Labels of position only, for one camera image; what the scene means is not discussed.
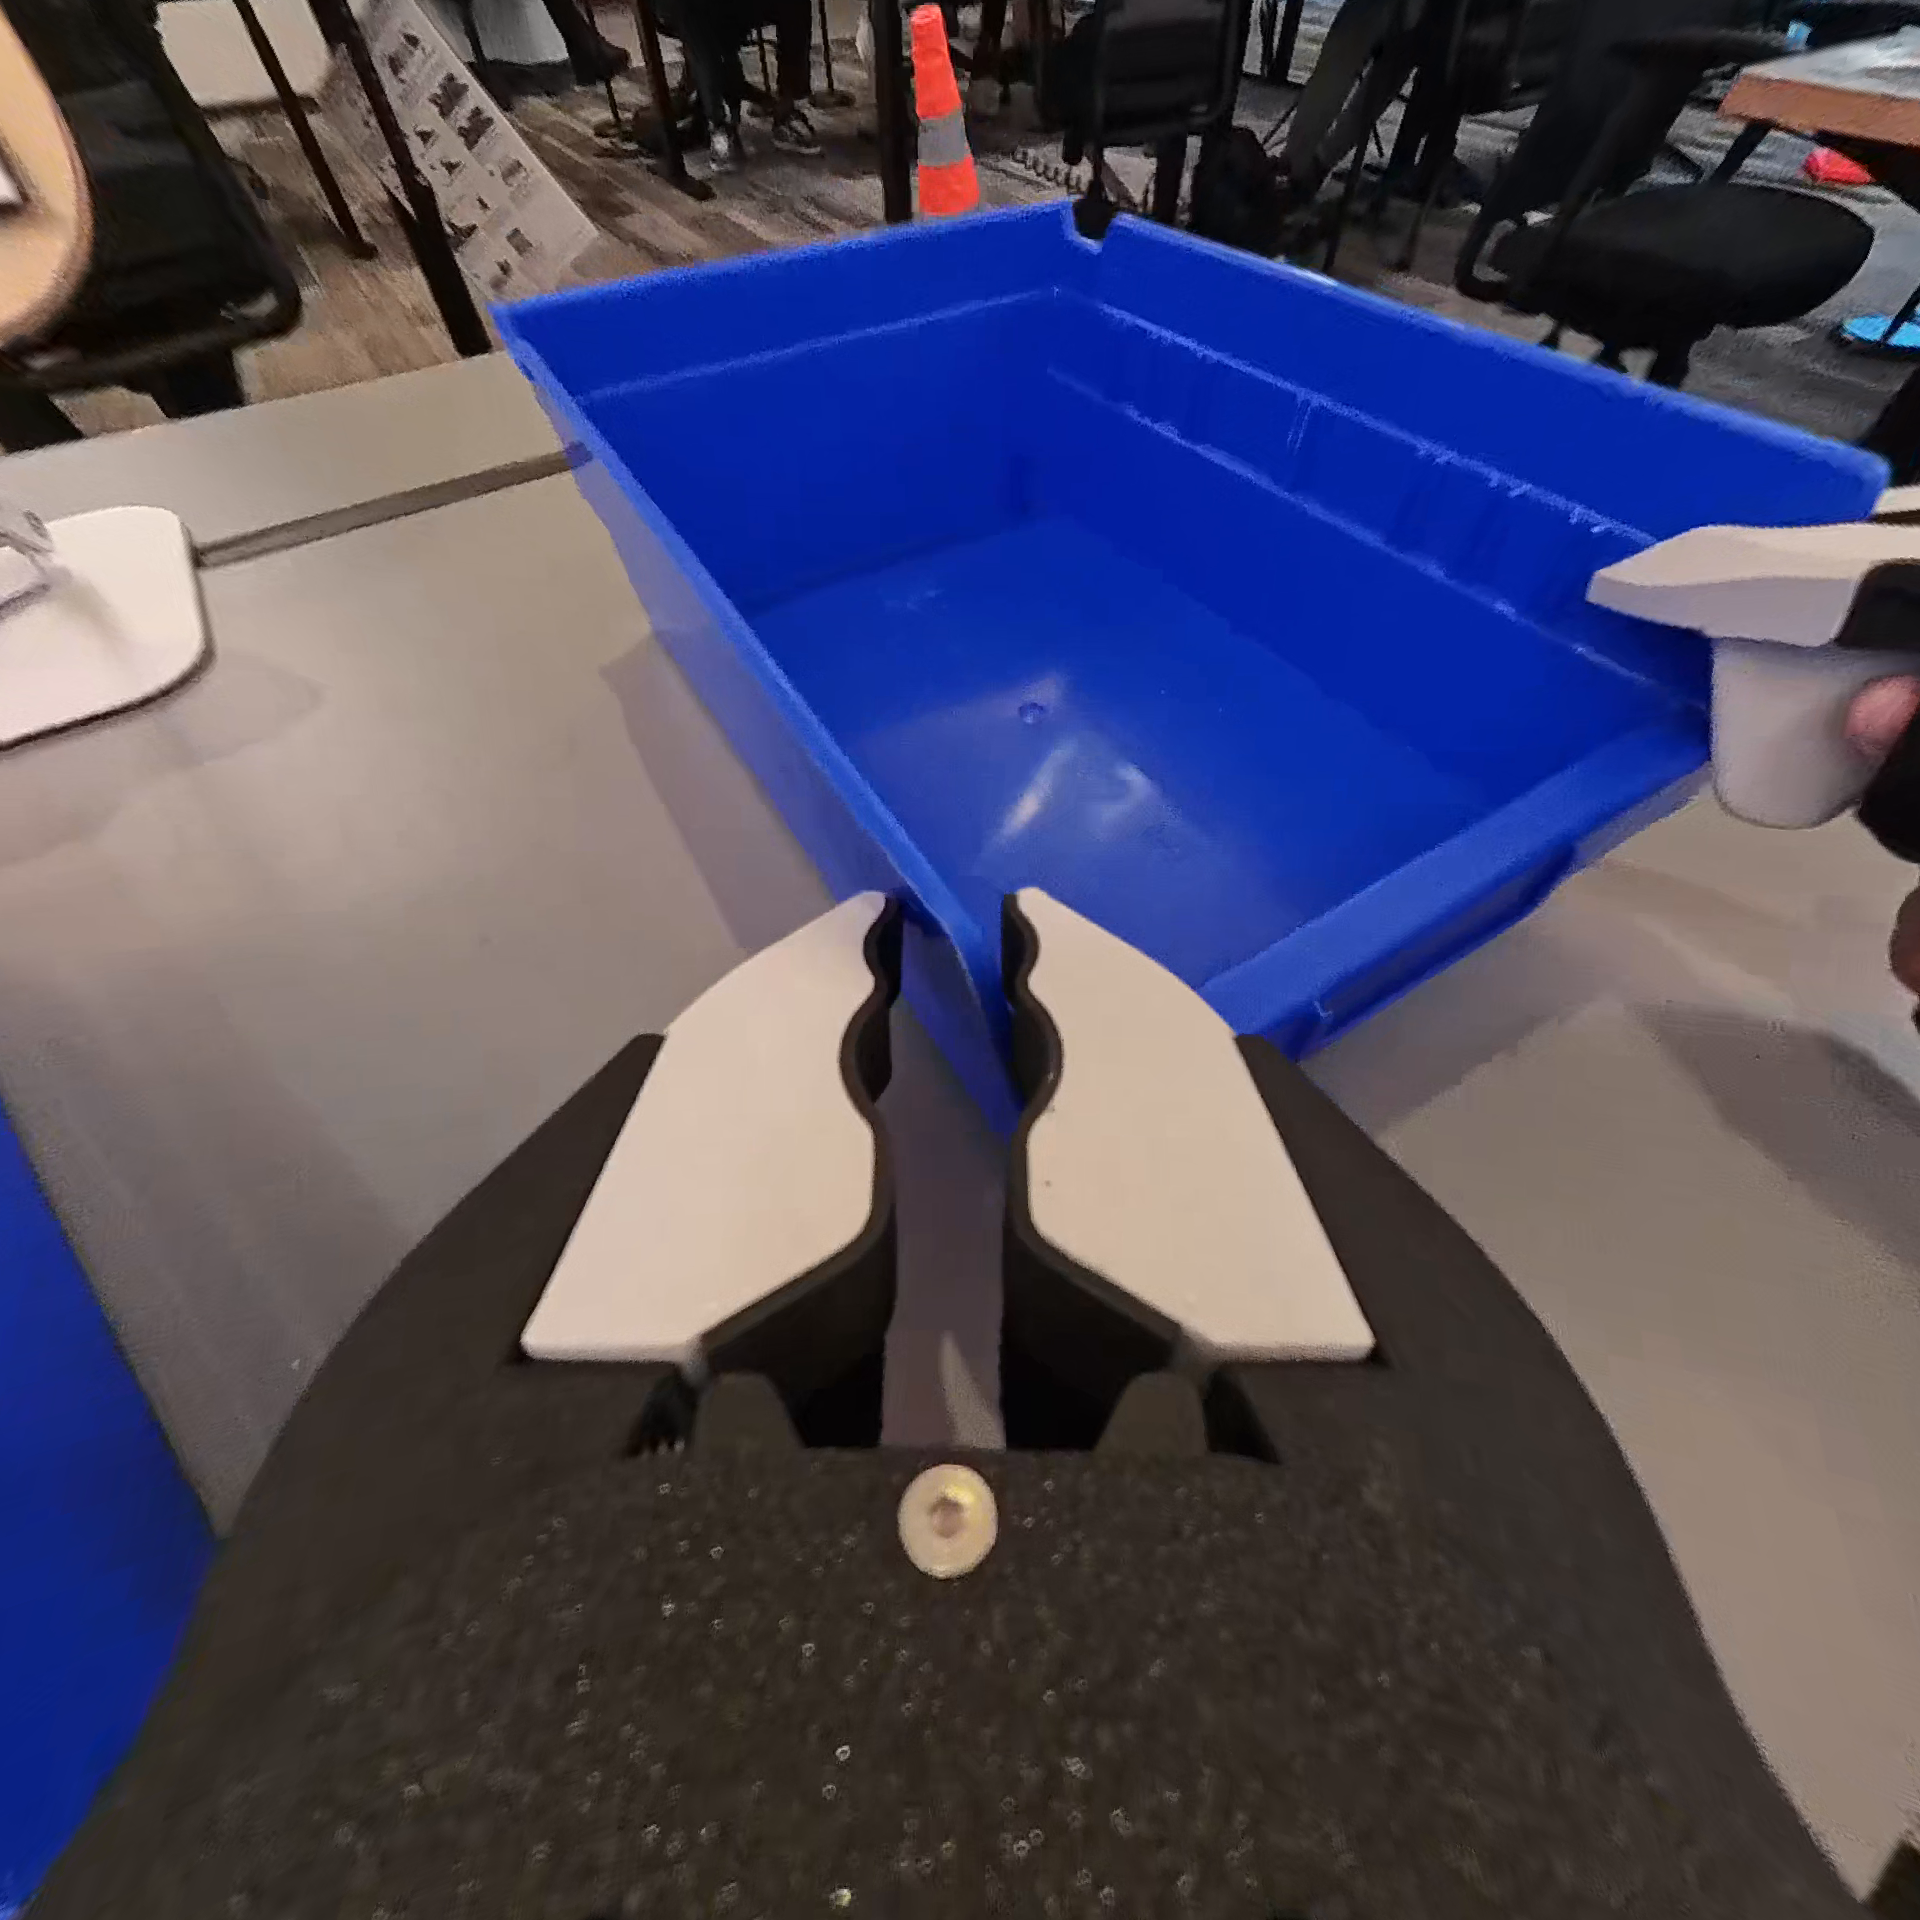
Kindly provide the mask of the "grey desk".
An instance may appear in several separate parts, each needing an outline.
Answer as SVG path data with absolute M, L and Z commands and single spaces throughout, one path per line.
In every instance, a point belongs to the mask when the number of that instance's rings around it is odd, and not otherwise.
M 4 754 L 4 1103 L 228 1529 L 392 1267 L 827 891 L 502 357 L 4 456 L 175 514 L 212 660 Z M 1702 797 L 1308 1061 L 1612 1421 L 1860 1891 L 1915 1829 L 1907 871 Z

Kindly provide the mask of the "wooden table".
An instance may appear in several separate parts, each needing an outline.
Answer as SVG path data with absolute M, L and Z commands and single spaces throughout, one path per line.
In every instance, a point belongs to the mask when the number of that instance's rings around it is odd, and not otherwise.
M 1753 62 L 1718 111 L 1839 145 L 1918 149 L 1918 29 Z

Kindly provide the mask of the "black metal frame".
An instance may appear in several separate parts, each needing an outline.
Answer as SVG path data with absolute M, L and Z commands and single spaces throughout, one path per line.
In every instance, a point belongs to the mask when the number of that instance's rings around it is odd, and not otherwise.
M 323 156 L 304 95 L 292 84 L 275 42 L 259 18 L 257 5 L 254 1 L 232 1 L 232 9 L 252 48 L 252 58 L 261 70 L 272 99 L 293 132 L 299 156 L 304 156 L 305 168 L 320 187 L 334 227 L 347 243 L 347 252 L 369 259 L 373 256 L 371 241 L 347 208 L 337 176 Z M 357 23 L 347 1 L 307 1 L 305 11 L 311 13 L 322 42 L 332 52 L 345 53 L 347 58 L 347 72 L 371 116 L 380 149 L 390 163 L 393 186 L 388 187 L 388 200 L 399 235 L 426 284 L 449 345 L 460 357 L 485 357 L 493 348 L 489 326 L 470 291 L 467 276 L 464 276 L 460 267 L 432 186 L 419 162 L 414 158 L 399 116 L 388 97 L 368 33 Z

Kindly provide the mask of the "wooden board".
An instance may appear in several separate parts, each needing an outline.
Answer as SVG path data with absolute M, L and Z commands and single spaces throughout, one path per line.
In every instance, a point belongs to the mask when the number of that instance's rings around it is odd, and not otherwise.
M 35 341 L 78 298 L 93 213 L 67 119 L 1 15 L 1 350 Z

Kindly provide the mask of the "white picture poster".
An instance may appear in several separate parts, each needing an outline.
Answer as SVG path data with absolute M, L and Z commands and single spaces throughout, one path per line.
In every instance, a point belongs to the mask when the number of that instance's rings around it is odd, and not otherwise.
M 369 3 L 362 33 L 406 152 L 476 298 L 572 284 L 597 227 L 545 168 L 427 3 Z

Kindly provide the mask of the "black pole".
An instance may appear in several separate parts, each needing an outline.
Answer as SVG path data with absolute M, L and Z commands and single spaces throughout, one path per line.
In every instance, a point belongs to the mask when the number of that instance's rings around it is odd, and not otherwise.
M 914 220 L 914 160 L 908 135 L 915 132 L 908 26 L 899 1 L 866 1 L 871 32 L 869 74 L 876 109 L 876 174 L 881 217 L 889 225 Z

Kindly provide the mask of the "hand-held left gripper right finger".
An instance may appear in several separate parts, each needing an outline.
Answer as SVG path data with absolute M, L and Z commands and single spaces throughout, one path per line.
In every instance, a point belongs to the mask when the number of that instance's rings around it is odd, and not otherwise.
M 1040 885 L 1002 899 L 1020 1115 L 1002 1347 L 1078 1403 L 1377 1349 L 1247 1052 L 1206 997 Z

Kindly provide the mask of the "blue plastic bin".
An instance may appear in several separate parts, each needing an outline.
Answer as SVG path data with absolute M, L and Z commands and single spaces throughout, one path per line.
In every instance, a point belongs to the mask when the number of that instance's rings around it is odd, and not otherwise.
M 1869 449 L 1066 201 L 493 310 L 659 648 L 1013 1126 L 1034 885 L 1291 1060 L 1687 804 L 1698 636 L 1587 602 Z
M 4 1725 L 148 1697 L 212 1551 L 201 1500 L 4 1121 Z

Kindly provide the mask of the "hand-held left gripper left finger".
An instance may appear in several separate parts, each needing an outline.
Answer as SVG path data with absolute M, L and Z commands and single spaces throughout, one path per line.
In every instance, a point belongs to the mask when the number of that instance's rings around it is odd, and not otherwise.
M 880 1354 L 899 958 L 899 902 L 857 891 L 666 1026 L 521 1325 L 526 1359 L 757 1373 L 803 1403 Z

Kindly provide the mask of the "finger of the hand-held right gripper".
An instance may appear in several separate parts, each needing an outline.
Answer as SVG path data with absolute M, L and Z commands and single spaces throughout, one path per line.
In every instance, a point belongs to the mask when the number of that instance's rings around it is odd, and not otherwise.
M 1589 605 L 1710 640 L 1834 643 L 1866 576 L 1915 565 L 1918 523 L 1700 525 L 1593 572 Z

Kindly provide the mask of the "orange traffic cone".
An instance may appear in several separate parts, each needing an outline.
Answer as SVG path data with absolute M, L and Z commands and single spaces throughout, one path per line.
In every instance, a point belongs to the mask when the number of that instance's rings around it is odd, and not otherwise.
M 921 220 L 967 217 L 982 206 L 966 103 L 940 3 L 908 15 L 908 49 L 915 111 L 915 195 Z

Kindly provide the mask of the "black office chair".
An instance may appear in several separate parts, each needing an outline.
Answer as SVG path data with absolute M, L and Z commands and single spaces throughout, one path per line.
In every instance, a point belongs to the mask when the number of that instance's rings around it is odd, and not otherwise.
M 69 306 L 4 354 L 7 454 L 81 439 L 62 400 L 101 385 L 145 393 L 168 420 L 237 410 L 237 352 L 299 324 L 295 276 L 166 52 L 157 11 L 4 3 L 69 132 L 91 212 Z
M 1694 89 L 1788 52 L 1742 3 L 1580 3 L 1570 48 L 1483 190 L 1453 290 L 1595 341 L 1595 364 L 1679 387 L 1716 330 L 1801 320 L 1866 266 L 1873 227 L 1845 203 L 1740 179 L 1737 145 L 1703 176 L 1650 182 Z
M 1035 105 L 1062 163 L 1219 132 L 1233 116 L 1253 5 L 1100 1 L 1038 49 Z

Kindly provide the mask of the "person's right hand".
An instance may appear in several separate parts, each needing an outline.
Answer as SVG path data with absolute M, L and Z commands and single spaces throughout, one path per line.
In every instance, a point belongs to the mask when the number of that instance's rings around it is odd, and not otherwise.
M 1877 766 L 1915 719 L 1918 681 L 1884 678 L 1862 686 L 1845 712 L 1844 735 L 1864 762 Z M 1918 888 L 1900 902 L 1886 935 L 1886 968 L 1898 986 L 1918 1000 Z

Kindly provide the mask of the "black backpack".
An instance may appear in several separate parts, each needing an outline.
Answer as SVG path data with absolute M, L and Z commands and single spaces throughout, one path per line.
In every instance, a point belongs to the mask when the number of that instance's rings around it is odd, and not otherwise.
M 1239 122 L 1202 135 L 1188 191 L 1188 232 L 1272 259 L 1283 252 L 1288 223 L 1283 169 L 1261 135 Z

